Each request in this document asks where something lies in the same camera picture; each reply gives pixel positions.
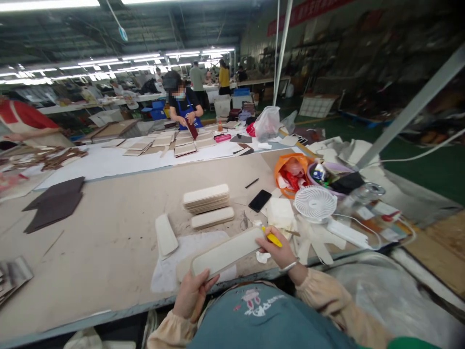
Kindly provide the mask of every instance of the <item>yellow marker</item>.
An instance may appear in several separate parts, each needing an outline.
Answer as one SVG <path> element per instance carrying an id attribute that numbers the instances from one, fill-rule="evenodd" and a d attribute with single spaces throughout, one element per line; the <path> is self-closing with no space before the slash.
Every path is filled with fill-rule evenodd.
<path id="1" fill-rule="evenodd" d="M 272 243 L 274 243 L 278 247 L 282 247 L 281 241 L 278 240 L 278 238 L 273 234 L 269 233 L 267 236 L 268 240 L 270 240 Z"/>

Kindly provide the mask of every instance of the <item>power strip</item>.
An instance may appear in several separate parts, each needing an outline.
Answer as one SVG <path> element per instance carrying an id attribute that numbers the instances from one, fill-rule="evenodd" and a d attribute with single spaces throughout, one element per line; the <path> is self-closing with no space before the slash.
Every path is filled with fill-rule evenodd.
<path id="1" fill-rule="evenodd" d="M 332 218 L 329 218 L 327 229 L 334 235 L 337 235 L 360 248 L 373 250 L 373 247 L 368 244 L 368 236 L 348 227 L 347 225 L 339 223 Z"/>

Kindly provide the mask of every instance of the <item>scissors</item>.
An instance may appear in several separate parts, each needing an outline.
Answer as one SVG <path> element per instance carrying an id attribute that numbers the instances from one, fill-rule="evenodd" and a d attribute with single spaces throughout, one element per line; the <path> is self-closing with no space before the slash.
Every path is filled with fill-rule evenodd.
<path id="1" fill-rule="evenodd" d="M 248 223 L 250 222 L 250 226 L 253 226 L 252 221 L 247 217 L 246 212 L 243 211 L 244 218 L 241 221 L 241 230 L 245 231 L 248 229 L 249 225 Z"/>

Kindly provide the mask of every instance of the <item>hand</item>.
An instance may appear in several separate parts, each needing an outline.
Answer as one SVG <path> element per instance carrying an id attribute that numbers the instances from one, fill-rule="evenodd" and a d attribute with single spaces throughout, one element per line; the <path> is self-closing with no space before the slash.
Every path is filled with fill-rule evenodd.
<path id="1" fill-rule="evenodd" d="M 4 138 L 12 142 L 23 142 L 28 139 L 28 136 L 26 133 L 12 133 L 10 135 L 4 136 Z"/>
<path id="2" fill-rule="evenodd" d="M 193 277 L 189 270 L 181 282 L 181 288 L 174 303 L 173 314 L 185 319 L 190 318 L 192 323 L 197 322 L 205 303 L 207 292 L 210 291 L 219 279 L 219 275 L 217 275 L 206 282 L 209 275 L 209 269 L 205 269 L 196 277 Z"/>
<path id="3" fill-rule="evenodd" d="M 187 119 L 189 120 L 189 123 L 193 125 L 195 121 L 195 113 L 192 111 L 189 114 L 187 114 Z"/>
<path id="4" fill-rule="evenodd" d="M 178 116 L 178 121 L 180 125 L 187 127 L 187 121 L 185 118 L 183 118 L 182 116 Z"/>
<path id="5" fill-rule="evenodd" d="M 273 226 L 269 226 L 265 229 L 265 236 L 270 233 L 273 233 L 278 240 L 281 241 L 282 247 L 276 246 L 274 243 L 268 241 L 266 237 L 258 238 L 255 241 L 262 247 L 260 252 L 268 252 L 271 254 L 271 257 L 281 269 L 287 267 L 291 263 L 294 263 L 297 260 L 297 257 L 292 252 L 289 241 Z"/>

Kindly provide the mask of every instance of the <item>smartphone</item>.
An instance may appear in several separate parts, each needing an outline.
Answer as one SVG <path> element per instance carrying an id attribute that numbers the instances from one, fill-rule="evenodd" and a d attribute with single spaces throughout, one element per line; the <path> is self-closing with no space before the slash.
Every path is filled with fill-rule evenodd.
<path id="1" fill-rule="evenodd" d="M 271 198 L 271 193 L 265 190 L 261 190 L 257 194 L 257 196 L 253 198 L 253 200 L 250 202 L 248 206 L 258 213 L 263 208 L 263 206 L 265 206 L 265 204 L 268 202 L 270 198 Z"/>

